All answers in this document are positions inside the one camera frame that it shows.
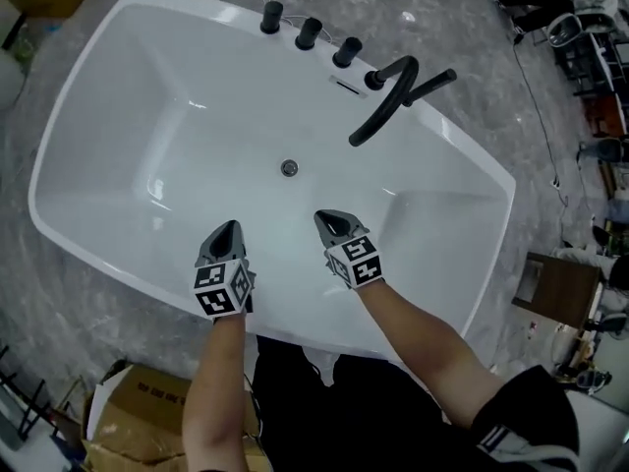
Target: gray concrete floor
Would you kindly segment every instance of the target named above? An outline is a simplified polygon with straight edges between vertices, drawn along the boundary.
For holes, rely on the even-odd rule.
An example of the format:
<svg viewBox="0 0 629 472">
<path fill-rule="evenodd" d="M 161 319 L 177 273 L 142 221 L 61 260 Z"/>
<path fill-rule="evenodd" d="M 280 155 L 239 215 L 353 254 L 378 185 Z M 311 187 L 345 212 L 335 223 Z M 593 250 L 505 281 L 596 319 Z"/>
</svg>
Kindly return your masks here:
<svg viewBox="0 0 629 472">
<path fill-rule="evenodd" d="M 492 154 L 516 179 L 517 194 L 500 256 L 468 340 L 483 362 L 505 376 L 551 364 L 555 324 L 510 305 L 529 250 L 549 253 L 560 224 L 573 243 L 590 240 L 591 213 L 575 153 L 590 133 L 581 104 L 555 67 L 546 45 L 527 38 L 519 47 L 548 130 L 569 198 L 564 211 L 542 128 L 511 46 L 508 21 L 489 0 L 281 0 L 286 14 L 312 15 L 337 40 L 358 36 L 361 56 L 384 66 L 403 55 L 421 62 L 421 79 L 454 68 L 459 80 L 428 101 Z M 0 126 L 0 331 L 22 366 L 22 379 L 46 378 L 59 397 L 70 378 L 99 379 L 127 357 L 190 377 L 208 322 L 154 301 L 70 256 L 41 236 L 29 219 L 27 190 L 34 156 L 55 97 L 95 27 L 116 0 L 86 0 L 77 14 L 42 44 L 16 106 Z M 258 0 L 239 5 L 261 9 Z M 404 19 L 409 13 L 413 20 Z M 602 210 L 603 192 L 592 162 L 583 177 L 589 205 Z M 531 320 L 540 323 L 528 338 Z M 330 372 L 334 357 L 309 351 Z M 247 366 L 256 349 L 248 341 Z"/>
</svg>

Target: black cylinder handle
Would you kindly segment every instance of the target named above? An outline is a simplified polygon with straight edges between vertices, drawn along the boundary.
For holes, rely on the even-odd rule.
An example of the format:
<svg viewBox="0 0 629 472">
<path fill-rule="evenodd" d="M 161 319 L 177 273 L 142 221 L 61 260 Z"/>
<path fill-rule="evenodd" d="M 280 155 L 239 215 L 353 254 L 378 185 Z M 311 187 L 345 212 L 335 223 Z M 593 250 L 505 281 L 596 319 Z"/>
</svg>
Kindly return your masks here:
<svg viewBox="0 0 629 472">
<path fill-rule="evenodd" d="M 411 106 L 414 101 L 417 101 L 420 98 L 423 98 L 427 94 L 436 91 L 437 89 L 441 89 L 444 86 L 447 86 L 450 83 L 453 83 L 457 80 L 457 75 L 454 70 L 448 68 L 445 72 L 441 72 L 436 77 L 433 77 L 429 81 L 424 82 L 422 85 L 417 86 L 404 100 L 402 103 L 404 106 Z"/>
<path fill-rule="evenodd" d="M 338 68 L 347 68 L 363 49 L 363 44 L 354 36 L 346 38 L 341 48 L 332 56 L 332 63 Z"/>
<path fill-rule="evenodd" d="M 271 35 L 279 31 L 282 12 L 284 12 L 284 6 L 279 2 L 271 0 L 264 4 L 264 15 L 262 16 L 262 22 L 259 24 L 259 28 L 263 33 Z"/>
<path fill-rule="evenodd" d="M 295 38 L 295 45 L 297 45 L 298 49 L 303 51 L 311 50 L 315 47 L 316 38 L 321 33 L 321 30 L 323 30 L 321 21 L 315 18 L 307 18 L 304 21 L 302 30 L 299 32 L 297 38 Z"/>
</svg>

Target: white container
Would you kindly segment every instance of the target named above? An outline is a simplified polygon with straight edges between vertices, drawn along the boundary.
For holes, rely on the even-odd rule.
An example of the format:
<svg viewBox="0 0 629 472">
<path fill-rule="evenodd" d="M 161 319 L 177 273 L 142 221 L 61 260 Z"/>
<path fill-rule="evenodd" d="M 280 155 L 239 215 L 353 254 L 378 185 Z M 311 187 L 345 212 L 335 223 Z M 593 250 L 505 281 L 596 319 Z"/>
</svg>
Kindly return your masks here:
<svg viewBox="0 0 629 472">
<path fill-rule="evenodd" d="M 13 104 L 23 83 L 20 64 L 7 51 L 0 49 L 0 110 Z"/>
</svg>

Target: faucet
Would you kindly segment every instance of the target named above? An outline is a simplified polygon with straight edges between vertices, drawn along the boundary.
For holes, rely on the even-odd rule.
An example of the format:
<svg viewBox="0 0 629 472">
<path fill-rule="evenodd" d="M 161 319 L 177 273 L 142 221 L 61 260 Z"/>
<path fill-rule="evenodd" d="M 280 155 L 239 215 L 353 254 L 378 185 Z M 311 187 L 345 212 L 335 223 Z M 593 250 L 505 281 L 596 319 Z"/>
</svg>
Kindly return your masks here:
<svg viewBox="0 0 629 472">
<path fill-rule="evenodd" d="M 401 72 L 397 83 L 375 110 L 365 124 L 350 136 L 350 145 L 359 147 L 375 135 L 382 126 L 393 116 L 400 105 L 409 107 L 413 102 L 446 86 L 457 79 L 456 72 L 451 68 L 426 81 L 421 86 L 412 89 L 417 75 L 420 73 L 420 63 L 413 56 L 404 56 L 382 70 L 372 70 L 365 75 L 365 84 L 369 89 L 380 90 L 387 79 Z"/>
</svg>

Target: white cloth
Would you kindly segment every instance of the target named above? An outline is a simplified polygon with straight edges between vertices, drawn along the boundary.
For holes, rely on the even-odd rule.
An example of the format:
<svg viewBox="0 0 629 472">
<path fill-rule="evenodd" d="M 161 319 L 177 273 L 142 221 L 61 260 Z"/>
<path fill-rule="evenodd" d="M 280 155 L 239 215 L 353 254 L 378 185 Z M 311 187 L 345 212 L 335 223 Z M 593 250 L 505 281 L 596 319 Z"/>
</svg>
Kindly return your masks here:
<svg viewBox="0 0 629 472">
<path fill-rule="evenodd" d="M 618 0 L 573 0 L 575 14 L 601 13 L 614 17 L 618 12 Z"/>
<path fill-rule="evenodd" d="M 552 251 L 552 256 L 564 261 L 594 266 L 600 269 L 603 277 L 609 281 L 611 269 L 616 260 L 600 256 L 580 248 L 559 248 Z M 629 298 L 612 288 L 605 287 L 600 297 L 600 304 L 611 312 L 621 312 L 629 306 Z"/>
</svg>

